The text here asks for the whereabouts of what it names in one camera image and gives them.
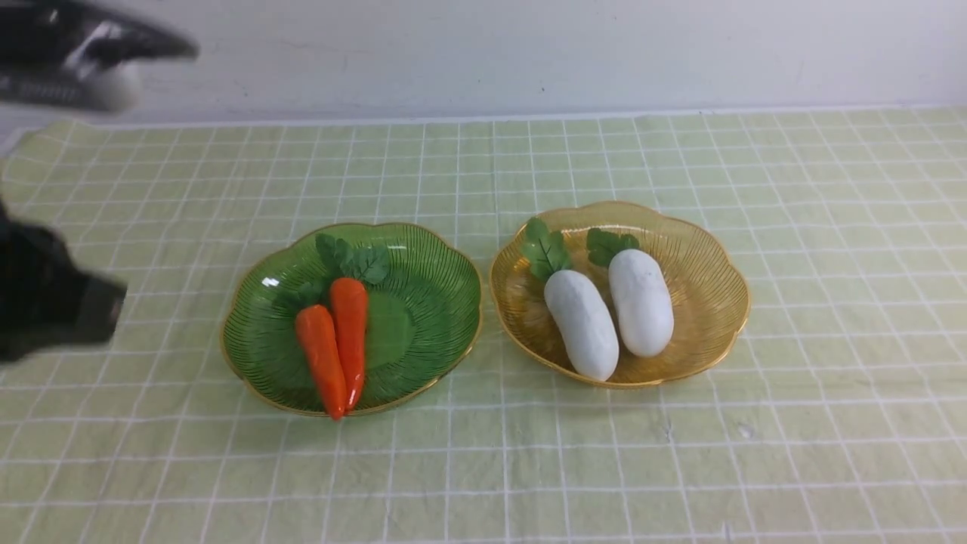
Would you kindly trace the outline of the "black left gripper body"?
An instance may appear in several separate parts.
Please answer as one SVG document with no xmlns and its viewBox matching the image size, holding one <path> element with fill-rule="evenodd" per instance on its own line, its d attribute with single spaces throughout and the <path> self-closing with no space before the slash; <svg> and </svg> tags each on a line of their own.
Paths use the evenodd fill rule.
<svg viewBox="0 0 967 544">
<path fill-rule="evenodd" d="M 127 283 L 76 264 L 58 232 L 1 208 L 3 363 L 108 345 L 127 294 Z"/>
</svg>

